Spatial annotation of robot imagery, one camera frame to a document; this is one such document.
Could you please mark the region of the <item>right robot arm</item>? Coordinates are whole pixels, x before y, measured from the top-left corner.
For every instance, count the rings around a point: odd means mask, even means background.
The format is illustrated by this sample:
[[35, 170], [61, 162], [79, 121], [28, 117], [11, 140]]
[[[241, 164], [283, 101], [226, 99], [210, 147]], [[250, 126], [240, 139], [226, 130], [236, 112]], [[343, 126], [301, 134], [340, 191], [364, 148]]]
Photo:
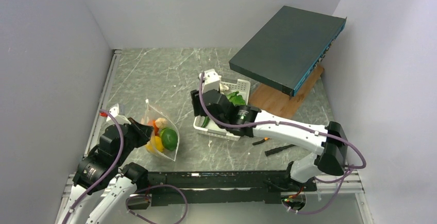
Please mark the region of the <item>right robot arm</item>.
[[233, 135], [278, 139], [309, 151], [308, 156], [294, 161], [284, 176], [284, 184], [289, 190], [299, 189], [321, 173], [345, 174], [348, 146], [341, 137], [342, 128], [338, 123], [323, 126], [295, 122], [253, 106], [234, 105], [217, 90], [204, 93], [192, 90], [190, 95], [196, 116], [209, 117]]

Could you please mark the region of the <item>small garlic bulb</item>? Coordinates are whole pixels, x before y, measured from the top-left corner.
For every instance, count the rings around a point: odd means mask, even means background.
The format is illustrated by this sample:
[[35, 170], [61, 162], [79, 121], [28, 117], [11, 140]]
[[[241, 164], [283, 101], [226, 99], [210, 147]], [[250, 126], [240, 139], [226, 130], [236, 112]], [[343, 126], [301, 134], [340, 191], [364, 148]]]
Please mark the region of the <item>small garlic bulb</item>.
[[158, 129], [164, 129], [169, 125], [169, 121], [166, 118], [160, 117], [155, 120], [154, 124]]

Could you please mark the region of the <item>dark green cucumber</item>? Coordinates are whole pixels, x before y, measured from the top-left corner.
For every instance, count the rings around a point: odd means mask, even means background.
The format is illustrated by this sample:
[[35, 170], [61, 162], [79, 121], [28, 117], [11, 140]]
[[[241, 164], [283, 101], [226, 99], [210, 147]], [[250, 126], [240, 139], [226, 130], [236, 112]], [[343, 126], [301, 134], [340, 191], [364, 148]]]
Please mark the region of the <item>dark green cucumber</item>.
[[208, 125], [208, 123], [209, 123], [209, 121], [210, 121], [210, 118], [209, 118], [208, 116], [206, 116], [206, 117], [204, 118], [202, 124], [201, 124], [201, 127], [202, 127], [202, 128], [206, 128], [207, 125]]

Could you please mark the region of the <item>orange tangerine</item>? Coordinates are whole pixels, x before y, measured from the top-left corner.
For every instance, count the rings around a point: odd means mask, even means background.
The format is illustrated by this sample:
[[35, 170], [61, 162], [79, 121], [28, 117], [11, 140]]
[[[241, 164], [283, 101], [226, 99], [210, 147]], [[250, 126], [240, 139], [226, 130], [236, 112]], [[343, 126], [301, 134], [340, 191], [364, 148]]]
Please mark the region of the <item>orange tangerine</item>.
[[147, 123], [148, 126], [152, 126], [154, 128], [154, 135], [158, 136], [159, 134], [159, 128], [156, 126], [156, 120], [152, 119]]

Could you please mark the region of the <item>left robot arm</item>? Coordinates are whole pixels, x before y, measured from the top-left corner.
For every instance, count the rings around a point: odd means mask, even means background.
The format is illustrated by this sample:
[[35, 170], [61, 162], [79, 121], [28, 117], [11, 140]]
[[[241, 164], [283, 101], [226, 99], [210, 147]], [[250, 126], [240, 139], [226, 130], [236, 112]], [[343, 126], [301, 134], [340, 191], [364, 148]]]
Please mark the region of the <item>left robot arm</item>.
[[118, 203], [149, 185], [148, 170], [131, 162], [130, 153], [155, 136], [153, 126], [133, 118], [108, 126], [77, 167], [59, 223], [102, 223]]

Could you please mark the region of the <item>polka dot zip top bag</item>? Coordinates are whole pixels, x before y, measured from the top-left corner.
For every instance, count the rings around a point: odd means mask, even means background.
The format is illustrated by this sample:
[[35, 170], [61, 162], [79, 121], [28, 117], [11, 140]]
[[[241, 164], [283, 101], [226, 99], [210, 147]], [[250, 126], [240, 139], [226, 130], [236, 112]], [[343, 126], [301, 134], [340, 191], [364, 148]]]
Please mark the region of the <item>polka dot zip top bag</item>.
[[145, 149], [148, 153], [172, 162], [176, 161], [180, 134], [174, 122], [164, 112], [145, 100], [145, 113], [141, 124], [152, 126], [153, 132]]

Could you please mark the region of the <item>yellow lemon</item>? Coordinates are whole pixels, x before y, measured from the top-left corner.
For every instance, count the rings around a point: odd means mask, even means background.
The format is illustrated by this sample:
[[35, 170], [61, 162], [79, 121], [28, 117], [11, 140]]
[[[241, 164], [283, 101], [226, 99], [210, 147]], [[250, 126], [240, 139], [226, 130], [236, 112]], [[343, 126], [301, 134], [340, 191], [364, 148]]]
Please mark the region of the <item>yellow lemon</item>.
[[159, 136], [154, 136], [149, 142], [147, 142], [145, 147], [149, 153], [164, 152], [165, 150]]

